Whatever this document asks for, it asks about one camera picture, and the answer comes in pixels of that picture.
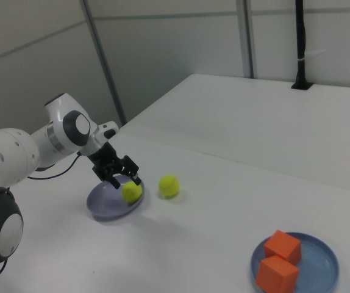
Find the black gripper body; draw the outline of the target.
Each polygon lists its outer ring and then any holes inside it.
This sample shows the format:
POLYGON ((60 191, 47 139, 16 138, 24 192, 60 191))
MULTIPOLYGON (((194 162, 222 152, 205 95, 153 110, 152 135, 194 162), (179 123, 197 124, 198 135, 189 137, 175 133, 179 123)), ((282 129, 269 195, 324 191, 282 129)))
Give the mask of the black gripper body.
POLYGON ((110 179, 114 174, 121 173, 121 159, 108 142, 88 158, 93 163, 92 169, 99 179, 110 179))

